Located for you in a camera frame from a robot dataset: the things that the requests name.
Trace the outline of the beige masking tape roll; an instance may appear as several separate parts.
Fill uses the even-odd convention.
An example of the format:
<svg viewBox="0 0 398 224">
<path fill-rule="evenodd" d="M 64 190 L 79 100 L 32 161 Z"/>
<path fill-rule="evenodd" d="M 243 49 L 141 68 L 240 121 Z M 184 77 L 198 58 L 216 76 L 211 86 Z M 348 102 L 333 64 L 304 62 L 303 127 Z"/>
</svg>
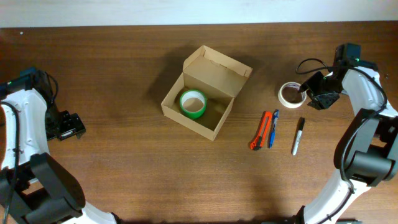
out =
<svg viewBox="0 0 398 224">
<path fill-rule="evenodd" d="M 307 94 L 300 92 L 301 84 L 297 82 L 287 82 L 278 91 L 278 99 L 286 108 L 295 109 L 303 105 L 307 99 Z"/>
</svg>

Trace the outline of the blue pen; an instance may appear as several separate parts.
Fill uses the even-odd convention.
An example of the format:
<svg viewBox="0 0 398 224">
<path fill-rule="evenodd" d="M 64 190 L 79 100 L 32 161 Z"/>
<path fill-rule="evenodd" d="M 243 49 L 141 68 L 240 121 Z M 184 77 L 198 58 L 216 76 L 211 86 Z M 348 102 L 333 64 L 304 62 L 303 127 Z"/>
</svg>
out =
<svg viewBox="0 0 398 224">
<path fill-rule="evenodd" d="M 273 113 L 273 117 L 272 117 L 272 128 L 271 128 L 271 133 L 270 133 L 270 137 L 269 137 L 269 149 L 271 149 L 274 144 L 275 132 L 276 132 L 276 126 L 277 126 L 278 119 L 279 119 L 279 110 L 275 110 Z"/>
</svg>

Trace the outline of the black white marker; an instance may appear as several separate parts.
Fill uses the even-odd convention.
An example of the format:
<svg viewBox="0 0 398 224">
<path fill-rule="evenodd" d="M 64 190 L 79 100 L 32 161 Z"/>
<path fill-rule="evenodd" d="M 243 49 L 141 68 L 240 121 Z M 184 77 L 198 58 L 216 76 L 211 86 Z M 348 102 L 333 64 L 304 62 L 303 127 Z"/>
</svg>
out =
<svg viewBox="0 0 398 224">
<path fill-rule="evenodd" d="M 293 143 L 293 147 L 292 147 L 292 155 L 293 156 L 295 156 L 297 154 L 298 147 L 299 147 L 299 144 L 300 144 L 300 140 L 301 140 L 301 137 L 302 137 L 304 124 L 305 124 L 305 118 L 301 117 L 299 119 L 299 122 L 298 122 L 297 132 L 296 132 L 294 143 Z"/>
</svg>

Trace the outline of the orange utility knife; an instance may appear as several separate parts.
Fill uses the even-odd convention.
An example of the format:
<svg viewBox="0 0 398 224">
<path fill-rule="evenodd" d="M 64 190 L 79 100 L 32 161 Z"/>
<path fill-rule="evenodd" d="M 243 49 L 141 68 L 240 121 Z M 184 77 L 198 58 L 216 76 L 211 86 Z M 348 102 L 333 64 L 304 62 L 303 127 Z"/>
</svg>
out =
<svg viewBox="0 0 398 224">
<path fill-rule="evenodd" d="M 260 121 L 259 128 L 257 130 L 257 134 L 249 145 L 251 150 L 258 151 L 264 146 L 264 142 L 265 142 L 271 121 L 272 121 L 272 113 L 270 111 L 265 111 L 263 113 L 262 119 Z"/>
</svg>

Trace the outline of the brown cardboard box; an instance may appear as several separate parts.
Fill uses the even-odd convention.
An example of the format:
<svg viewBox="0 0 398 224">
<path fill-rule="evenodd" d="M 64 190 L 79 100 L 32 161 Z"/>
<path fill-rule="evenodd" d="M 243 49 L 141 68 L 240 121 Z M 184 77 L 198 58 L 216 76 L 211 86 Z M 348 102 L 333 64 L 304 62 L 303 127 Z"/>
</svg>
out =
<svg viewBox="0 0 398 224">
<path fill-rule="evenodd" d="M 164 116 L 213 141 L 252 68 L 202 45 L 161 102 Z"/>
</svg>

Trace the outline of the green tape roll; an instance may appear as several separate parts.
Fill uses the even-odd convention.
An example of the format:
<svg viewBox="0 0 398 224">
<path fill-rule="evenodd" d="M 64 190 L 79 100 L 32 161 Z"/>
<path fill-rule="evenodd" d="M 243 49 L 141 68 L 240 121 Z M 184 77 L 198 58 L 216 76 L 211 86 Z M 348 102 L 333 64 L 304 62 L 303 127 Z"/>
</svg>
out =
<svg viewBox="0 0 398 224">
<path fill-rule="evenodd" d="M 179 104 L 184 116 L 198 119 L 206 110 L 207 98 L 199 90 L 187 90 L 182 93 Z"/>
</svg>

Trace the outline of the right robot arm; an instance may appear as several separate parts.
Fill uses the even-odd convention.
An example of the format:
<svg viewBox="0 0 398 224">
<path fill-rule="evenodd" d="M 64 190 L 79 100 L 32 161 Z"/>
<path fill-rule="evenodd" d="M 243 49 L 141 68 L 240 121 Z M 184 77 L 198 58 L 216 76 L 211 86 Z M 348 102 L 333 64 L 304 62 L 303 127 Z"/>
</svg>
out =
<svg viewBox="0 0 398 224">
<path fill-rule="evenodd" d="M 382 89 L 377 64 L 360 55 L 357 44 L 339 45 L 333 65 L 311 70 L 298 89 L 317 110 L 348 95 L 354 119 L 336 146 L 335 171 L 317 198 L 300 208 L 294 223 L 337 223 L 360 195 L 397 174 L 397 111 Z"/>
</svg>

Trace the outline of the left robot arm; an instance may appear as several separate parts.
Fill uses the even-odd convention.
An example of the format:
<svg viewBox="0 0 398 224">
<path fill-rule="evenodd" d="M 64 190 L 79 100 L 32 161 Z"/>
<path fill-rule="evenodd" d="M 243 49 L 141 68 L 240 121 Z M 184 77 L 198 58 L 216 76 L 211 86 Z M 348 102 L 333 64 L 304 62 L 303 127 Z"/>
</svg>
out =
<svg viewBox="0 0 398 224">
<path fill-rule="evenodd" d="M 3 222 L 121 223 L 86 201 L 79 182 L 49 153 L 48 141 L 80 138 L 80 117 L 59 111 L 58 83 L 47 72 L 30 68 L 1 84 L 6 119 L 6 150 L 1 164 Z"/>
</svg>

